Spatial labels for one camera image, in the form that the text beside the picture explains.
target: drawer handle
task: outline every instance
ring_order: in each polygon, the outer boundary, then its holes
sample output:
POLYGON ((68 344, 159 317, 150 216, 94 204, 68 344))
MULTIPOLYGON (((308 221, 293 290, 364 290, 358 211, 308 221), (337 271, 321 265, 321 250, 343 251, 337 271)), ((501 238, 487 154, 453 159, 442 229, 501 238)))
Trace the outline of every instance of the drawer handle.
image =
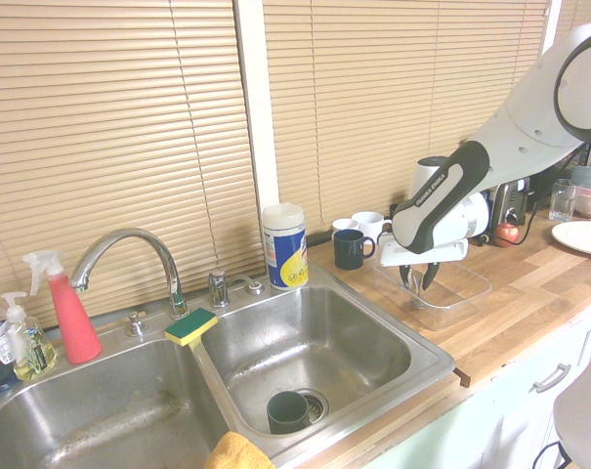
POLYGON ((558 368, 553 373, 551 373, 549 376, 547 376, 542 383, 540 383, 538 381, 533 383, 533 386, 531 387, 531 389, 535 389, 536 393, 538 393, 538 394, 544 393, 545 391, 549 391, 554 386, 560 384, 562 382, 562 380, 567 377, 567 375, 569 374, 569 371, 570 371, 569 364, 560 363, 558 365, 558 368), (554 374, 556 374, 558 371, 560 371, 560 374, 558 375, 558 377, 556 379, 554 379, 553 381, 551 381, 549 383, 545 382, 549 378, 551 378, 554 374))

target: butcher block counter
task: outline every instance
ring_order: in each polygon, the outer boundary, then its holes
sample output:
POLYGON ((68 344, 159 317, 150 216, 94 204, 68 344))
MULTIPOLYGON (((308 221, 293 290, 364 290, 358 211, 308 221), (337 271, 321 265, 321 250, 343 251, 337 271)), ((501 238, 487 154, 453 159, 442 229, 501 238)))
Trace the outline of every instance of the butcher block counter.
POLYGON ((457 368, 298 467, 361 467, 467 400, 495 379, 506 363, 566 328, 589 307, 591 255, 553 239, 554 225, 546 212, 539 212, 527 240, 519 246, 470 246, 460 264, 489 280, 492 291, 476 300, 475 315, 441 330, 425 328, 376 289, 374 258, 356 271, 342 271, 334 266, 332 242, 309 248, 311 261, 451 354, 457 368))

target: pump bottle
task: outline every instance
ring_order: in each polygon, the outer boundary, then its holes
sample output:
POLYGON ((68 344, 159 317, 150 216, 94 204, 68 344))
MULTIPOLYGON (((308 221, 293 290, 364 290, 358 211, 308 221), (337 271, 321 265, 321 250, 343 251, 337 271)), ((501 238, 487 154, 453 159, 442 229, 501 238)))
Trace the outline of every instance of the pump bottle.
POLYGON ((23 296, 26 294, 22 291, 2 295, 9 304, 6 319, 14 357, 13 369, 21 381, 26 381, 51 369, 58 358, 39 321, 27 318, 23 308, 15 303, 16 298, 23 296))
POLYGON ((59 320, 67 361, 78 364, 88 362, 102 351, 102 342, 87 316, 87 312, 75 291, 69 286, 69 278, 59 261, 58 251, 35 251, 23 256, 32 269, 30 294, 35 295, 45 271, 50 283, 52 301, 59 320))

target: beige blinds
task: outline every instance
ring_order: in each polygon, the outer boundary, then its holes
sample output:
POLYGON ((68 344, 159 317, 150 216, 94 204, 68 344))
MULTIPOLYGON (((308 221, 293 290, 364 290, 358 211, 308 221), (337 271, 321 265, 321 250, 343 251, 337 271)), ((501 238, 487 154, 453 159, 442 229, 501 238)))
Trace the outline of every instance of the beige blinds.
POLYGON ((591 22, 591 0, 562 0, 556 38, 588 22, 591 22))
MULTIPOLYGON (((0 293, 28 291, 21 256, 139 227, 185 290, 263 269, 231 0, 0 1, 0 293)), ((90 315, 167 296, 142 240, 105 254, 90 315)), ((25 303, 56 322, 47 284, 25 303)))
POLYGON ((545 0, 265 0, 280 199, 307 230, 388 213, 538 56, 545 0))

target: white mug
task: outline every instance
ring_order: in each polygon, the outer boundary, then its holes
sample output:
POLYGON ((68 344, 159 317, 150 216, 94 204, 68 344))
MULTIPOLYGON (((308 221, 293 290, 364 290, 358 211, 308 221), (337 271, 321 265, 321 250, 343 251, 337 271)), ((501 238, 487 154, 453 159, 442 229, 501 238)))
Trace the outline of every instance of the white mug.
POLYGON ((384 215, 377 212, 358 212, 352 215, 352 220, 358 222, 358 229, 365 236, 377 240, 377 237, 384 230, 384 225, 391 225, 391 220, 384 220, 384 215))
POLYGON ((339 218, 338 220, 334 220, 332 222, 332 231, 334 233, 340 230, 357 230, 358 229, 358 222, 356 220, 352 220, 351 218, 339 218))

